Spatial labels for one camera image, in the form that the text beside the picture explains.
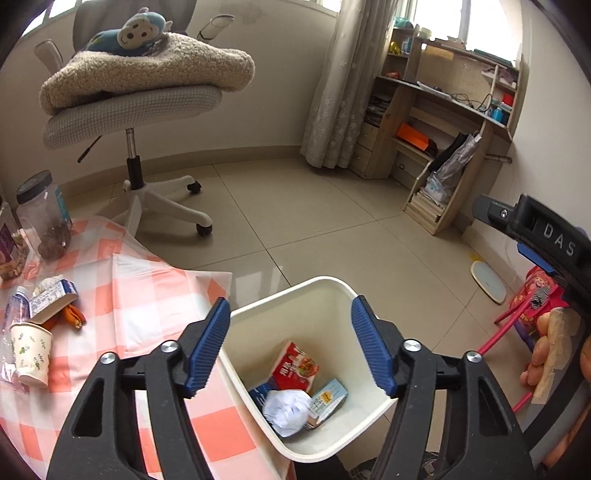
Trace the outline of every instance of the finger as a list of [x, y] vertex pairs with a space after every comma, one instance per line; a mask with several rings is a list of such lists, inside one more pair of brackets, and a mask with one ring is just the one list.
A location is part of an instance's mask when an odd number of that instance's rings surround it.
[[527, 384], [527, 372], [523, 372], [520, 376], [519, 376], [519, 383], [521, 383], [522, 387], [529, 387], [529, 385]]
[[541, 336], [548, 335], [548, 322], [550, 321], [550, 312], [540, 315], [537, 322], [537, 329]]
[[591, 336], [585, 340], [581, 350], [581, 372], [587, 382], [591, 382]]
[[535, 343], [534, 352], [531, 354], [531, 363], [538, 367], [548, 360], [550, 354], [550, 340], [548, 337], [542, 337]]
[[527, 384], [530, 387], [535, 387], [540, 380], [542, 380], [542, 374], [544, 373], [544, 366], [535, 366], [534, 364], [530, 364], [527, 368]]

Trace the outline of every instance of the small cardboard box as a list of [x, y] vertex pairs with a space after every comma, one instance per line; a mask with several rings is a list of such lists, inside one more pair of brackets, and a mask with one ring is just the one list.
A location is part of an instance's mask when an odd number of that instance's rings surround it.
[[59, 280], [47, 290], [33, 297], [30, 302], [30, 322], [41, 325], [62, 308], [78, 298], [76, 286], [69, 280]]

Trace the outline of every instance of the chair backrest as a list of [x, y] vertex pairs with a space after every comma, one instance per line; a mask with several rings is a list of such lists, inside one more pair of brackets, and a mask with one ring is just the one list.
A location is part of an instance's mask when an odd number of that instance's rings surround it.
[[72, 43], [75, 51], [82, 50], [98, 32], [121, 28], [142, 7], [158, 12], [173, 21], [173, 32], [185, 32], [197, 0], [90, 0], [76, 11]]

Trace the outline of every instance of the white wall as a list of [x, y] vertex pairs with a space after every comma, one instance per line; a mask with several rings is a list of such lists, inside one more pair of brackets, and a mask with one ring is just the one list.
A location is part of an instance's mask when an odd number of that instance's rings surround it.
[[[559, 33], [524, 0], [524, 54], [530, 65], [514, 143], [491, 195], [507, 203], [527, 193], [591, 234], [591, 86]], [[531, 263], [515, 242], [480, 222], [473, 227], [523, 277]]]
[[[142, 159], [301, 143], [335, 17], [279, 0], [200, 0], [188, 33], [194, 37], [219, 13], [234, 14], [236, 21], [212, 44], [248, 52], [256, 64], [254, 81], [241, 92], [224, 94], [222, 104], [211, 113], [138, 128]], [[74, 14], [69, 14], [31, 33], [15, 46], [0, 70], [0, 177], [7, 195], [44, 168], [62, 183], [125, 164], [124, 132], [103, 137], [81, 164], [76, 158], [90, 141], [54, 151], [41, 142], [48, 116], [39, 107], [38, 92], [48, 72], [33, 48], [52, 38], [70, 58], [73, 21]]]

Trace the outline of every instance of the window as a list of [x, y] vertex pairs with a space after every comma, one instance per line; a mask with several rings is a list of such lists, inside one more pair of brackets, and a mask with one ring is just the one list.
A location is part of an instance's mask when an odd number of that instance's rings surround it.
[[317, 3], [322, 5], [324, 8], [328, 8], [333, 12], [340, 12], [340, 3], [342, 0], [318, 0]]
[[515, 60], [521, 39], [512, 31], [501, 1], [415, 0], [415, 13], [409, 18], [431, 30], [434, 37], [459, 37], [468, 50]]
[[22, 33], [23, 35], [28, 34], [31, 30], [34, 30], [41, 25], [49, 22], [50, 18], [54, 18], [62, 13], [68, 12], [78, 5], [88, 2], [89, 0], [55, 0], [41, 15], [34, 18], [29, 26]]
[[414, 23], [431, 30], [434, 37], [457, 37], [461, 20], [462, 0], [417, 1]]

